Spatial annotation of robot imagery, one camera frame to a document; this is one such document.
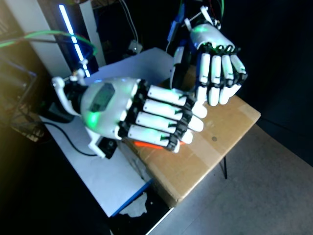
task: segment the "white light strip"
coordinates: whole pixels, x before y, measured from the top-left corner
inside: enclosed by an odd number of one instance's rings
[[[69,21],[69,18],[68,18],[68,15],[67,15],[67,11],[65,10],[65,7],[64,5],[59,5],[59,8],[60,8],[60,11],[61,11],[61,14],[63,16],[63,20],[67,26],[67,30],[70,34],[74,35],[74,30],[72,28],[72,25]],[[83,54],[82,54],[82,51],[80,50],[80,47],[79,45],[77,44],[77,39],[75,37],[72,37],[72,41],[74,43],[74,46],[75,46],[75,49],[76,49],[76,52],[77,52],[77,55],[79,57],[79,60],[80,61],[83,61],[84,60],[84,57],[83,57]],[[85,74],[87,77],[90,77],[90,73],[89,73],[89,70],[87,68],[87,65],[83,64],[83,68],[85,70]]]

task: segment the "white robotic hand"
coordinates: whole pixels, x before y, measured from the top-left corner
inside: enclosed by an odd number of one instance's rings
[[[188,19],[185,25],[190,32],[189,43],[178,47],[174,56],[171,88],[182,80],[181,68],[189,66],[191,57],[197,55],[196,100],[211,106],[226,104],[247,78],[246,69],[238,58],[239,48],[220,31],[220,24],[212,20],[206,7],[201,7],[204,17],[194,27]]]
[[[130,77],[90,85],[80,102],[81,117],[91,137],[94,133],[116,140],[130,138],[173,152],[179,151],[180,141],[191,143],[191,130],[202,131],[199,118],[207,114],[191,96]]]

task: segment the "back of robotic hand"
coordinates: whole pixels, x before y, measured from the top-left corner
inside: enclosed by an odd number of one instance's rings
[[[179,151],[202,131],[207,110],[189,95],[148,85],[130,77],[90,85],[81,98],[81,117],[90,131],[103,137],[130,138]]]
[[[246,80],[247,72],[237,56],[240,49],[220,32],[221,24],[210,18],[207,10],[202,6],[198,15],[184,20],[182,28],[188,29],[189,38],[183,39],[175,52],[170,87],[179,89],[186,68],[196,57],[196,100],[215,106],[228,102]]]

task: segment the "brown cardboard box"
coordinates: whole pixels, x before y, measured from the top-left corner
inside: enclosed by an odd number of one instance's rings
[[[194,133],[192,143],[182,145],[177,154],[126,141],[147,167],[157,192],[170,207],[182,201],[260,117],[258,111],[237,96],[226,105],[207,108],[204,130]]]

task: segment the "gray floor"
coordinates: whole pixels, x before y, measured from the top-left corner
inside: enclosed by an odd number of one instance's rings
[[[254,126],[153,235],[313,234],[313,167]]]

